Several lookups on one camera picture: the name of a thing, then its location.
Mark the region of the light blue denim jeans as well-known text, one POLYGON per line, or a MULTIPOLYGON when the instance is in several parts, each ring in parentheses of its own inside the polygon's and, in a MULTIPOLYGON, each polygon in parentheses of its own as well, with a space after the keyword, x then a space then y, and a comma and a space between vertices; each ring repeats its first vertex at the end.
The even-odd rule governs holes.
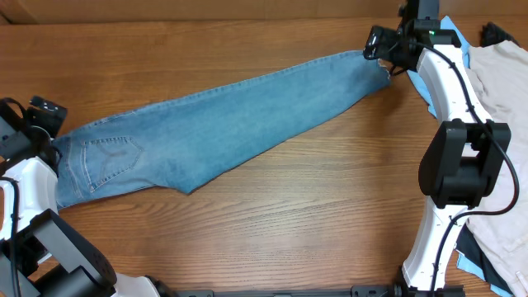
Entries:
POLYGON ((96 120, 54 141, 57 206, 153 186, 191 193, 388 84, 378 62, 347 51, 96 120))

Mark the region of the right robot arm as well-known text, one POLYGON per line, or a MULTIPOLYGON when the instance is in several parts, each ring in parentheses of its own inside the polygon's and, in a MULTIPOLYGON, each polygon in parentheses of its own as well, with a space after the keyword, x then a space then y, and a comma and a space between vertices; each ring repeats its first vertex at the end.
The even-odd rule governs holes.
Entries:
POLYGON ((418 170, 426 198, 412 251, 392 285, 354 285, 353 296, 462 296, 446 285, 446 268, 465 222, 481 215, 503 165, 511 130, 480 105, 464 70, 462 43, 441 28, 439 3, 407 0, 395 30, 373 26, 363 55, 391 63, 391 74, 417 73, 426 84, 439 128, 418 170))

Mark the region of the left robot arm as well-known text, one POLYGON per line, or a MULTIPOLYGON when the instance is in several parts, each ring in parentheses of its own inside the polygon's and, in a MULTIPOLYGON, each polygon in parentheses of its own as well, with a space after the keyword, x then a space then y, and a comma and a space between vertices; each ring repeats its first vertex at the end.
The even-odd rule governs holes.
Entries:
POLYGON ((172 296, 151 276, 117 274, 58 215, 61 152, 52 140, 67 111, 41 97, 1 100, 1 292, 5 296, 172 296))

